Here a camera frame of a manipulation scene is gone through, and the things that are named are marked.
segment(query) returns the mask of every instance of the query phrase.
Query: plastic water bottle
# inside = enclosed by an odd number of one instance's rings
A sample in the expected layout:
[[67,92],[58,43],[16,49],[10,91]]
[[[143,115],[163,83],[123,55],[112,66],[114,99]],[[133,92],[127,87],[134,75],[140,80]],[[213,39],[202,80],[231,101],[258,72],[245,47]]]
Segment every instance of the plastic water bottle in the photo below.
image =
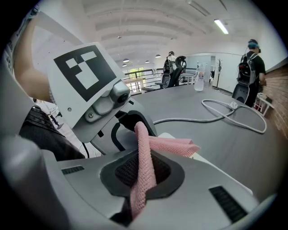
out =
[[205,64],[199,64],[195,75],[196,75],[196,78],[195,78],[194,89],[197,91],[202,91],[204,88]]

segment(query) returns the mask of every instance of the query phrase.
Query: black fisheye border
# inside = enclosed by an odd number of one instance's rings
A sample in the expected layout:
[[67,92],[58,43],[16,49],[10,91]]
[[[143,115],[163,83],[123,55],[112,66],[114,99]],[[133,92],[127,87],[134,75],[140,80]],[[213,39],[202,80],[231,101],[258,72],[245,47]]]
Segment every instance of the black fisheye border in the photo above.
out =
[[[3,51],[5,45],[8,43],[11,35],[20,26],[21,20],[27,12],[37,4],[37,0],[26,1],[2,1],[1,5],[1,41],[0,50]],[[288,33],[287,33],[287,10],[284,1],[274,0],[273,3],[262,0],[253,0],[255,5],[266,15],[272,22],[277,32],[281,36],[286,47],[288,47]],[[2,226],[9,226],[9,228],[23,228],[30,229],[48,229],[17,197],[14,191],[9,187],[0,169],[0,188],[1,188],[1,208],[2,208]],[[278,195],[272,205],[265,211],[265,213],[254,223],[250,228],[239,229],[281,229],[286,226],[285,211],[288,205],[288,171],[283,177],[282,183],[278,190]]]

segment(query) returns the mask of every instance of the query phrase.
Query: pink cloth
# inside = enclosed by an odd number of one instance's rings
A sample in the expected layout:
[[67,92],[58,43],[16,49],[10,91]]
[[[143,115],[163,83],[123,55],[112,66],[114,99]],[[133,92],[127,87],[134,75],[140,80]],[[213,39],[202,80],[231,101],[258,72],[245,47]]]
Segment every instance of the pink cloth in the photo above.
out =
[[139,171],[137,182],[132,186],[130,193],[133,219],[136,218],[145,207],[146,191],[157,185],[150,150],[164,150],[190,157],[200,149],[194,145],[190,139],[150,137],[146,126],[142,122],[136,124],[135,133],[138,137]]

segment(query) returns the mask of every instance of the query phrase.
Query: black wire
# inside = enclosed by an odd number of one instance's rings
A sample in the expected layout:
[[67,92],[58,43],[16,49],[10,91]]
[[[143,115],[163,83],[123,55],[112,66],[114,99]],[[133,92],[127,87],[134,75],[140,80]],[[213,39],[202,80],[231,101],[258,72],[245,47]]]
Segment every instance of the black wire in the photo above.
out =
[[87,148],[86,148],[86,145],[85,145],[83,142],[82,142],[82,145],[84,146],[84,149],[86,150],[87,157],[90,158],[90,155],[89,155],[89,152],[88,152],[88,150],[87,150]]

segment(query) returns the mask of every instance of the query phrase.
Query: black ribbed vent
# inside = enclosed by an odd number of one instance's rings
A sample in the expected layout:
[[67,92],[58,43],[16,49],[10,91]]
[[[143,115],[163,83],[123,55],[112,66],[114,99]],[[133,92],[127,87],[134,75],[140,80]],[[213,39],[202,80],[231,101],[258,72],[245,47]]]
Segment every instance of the black ribbed vent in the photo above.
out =
[[232,223],[237,222],[247,215],[247,212],[234,200],[234,198],[222,187],[210,188],[209,191],[215,200],[227,214]]
[[72,168],[65,168],[65,169],[62,169],[61,171],[63,172],[64,175],[66,175],[66,174],[70,174],[73,172],[76,173],[81,170],[84,170],[84,168],[81,165],[79,165],[79,166],[75,166]]

